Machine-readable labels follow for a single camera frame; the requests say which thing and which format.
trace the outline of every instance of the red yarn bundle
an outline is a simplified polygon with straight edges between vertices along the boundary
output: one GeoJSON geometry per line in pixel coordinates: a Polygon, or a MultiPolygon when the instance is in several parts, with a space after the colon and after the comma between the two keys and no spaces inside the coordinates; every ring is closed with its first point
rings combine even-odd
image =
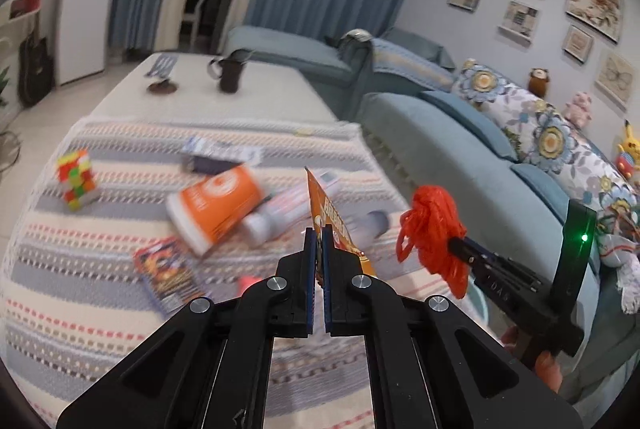
{"type": "Polygon", "coordinates": [[[414,194],[412,209],[400,217],[396,255],[402,263],[414,247],[420,263],[432,274],[440,274],[458,299],[466,293],[469,267],[449,253],[452,237],[465,237],[466,228],[458,218],[451,195],[442,187],[422,186],[414,194]]]}

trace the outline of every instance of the pink plush toy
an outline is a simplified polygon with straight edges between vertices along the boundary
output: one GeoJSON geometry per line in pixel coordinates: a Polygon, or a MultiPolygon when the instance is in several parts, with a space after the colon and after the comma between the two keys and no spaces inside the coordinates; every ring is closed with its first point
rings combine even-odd
{"type": "Polygon", "coordinates": [[[591,122],[591,97],[584,91],[579,91],[574,95],[571,102],[566,103],[564,117],[574,124],[578,129],[582,129],[591,122]]]}

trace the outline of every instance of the white table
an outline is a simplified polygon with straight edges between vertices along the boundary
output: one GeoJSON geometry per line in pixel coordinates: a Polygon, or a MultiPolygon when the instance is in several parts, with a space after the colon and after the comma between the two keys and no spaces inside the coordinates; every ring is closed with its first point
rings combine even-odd
{"type": "Polygon", "coordinates": [[[160,54],[151,55],[127,75],[92,116],[147,120],[258,118],[293,122],[335,122],[335,116],[302,74],[293,68],[248,62],[235,94],[218,90],[218,80],[207,73],[213,58],[178,54],[171,80],[178,91],[154,95],[146,87],[158,80],[145,76],[160,54]]]}

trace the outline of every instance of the floral pillow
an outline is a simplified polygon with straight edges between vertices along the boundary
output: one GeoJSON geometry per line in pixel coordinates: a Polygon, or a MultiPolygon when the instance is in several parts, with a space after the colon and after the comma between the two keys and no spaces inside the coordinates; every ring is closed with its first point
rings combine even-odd
{"type": "Polygon", "coordinates": [[[451,92],[487,115],[519,160],[545,171],[596,211],[629,212],[637,197],[615,167],[555,107],[487,66],[468,60],[451,92]]]}

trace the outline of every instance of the mug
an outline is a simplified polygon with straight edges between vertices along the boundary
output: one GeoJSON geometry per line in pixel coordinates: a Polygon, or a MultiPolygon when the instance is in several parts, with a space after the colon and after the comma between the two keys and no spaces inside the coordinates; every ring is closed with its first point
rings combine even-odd
{"type": "Polygon", "coordinates": [[[212,60],[207,69],[213,78],[220,79],[220,91],[223,93],[235,93],[240,87],[240,76],[244,70],[244,64],[251,58],[253,52],[249,50],[235,50],[227,58],[212,60]],[[220,67],[217,73],[214,66],[220,67]]]}

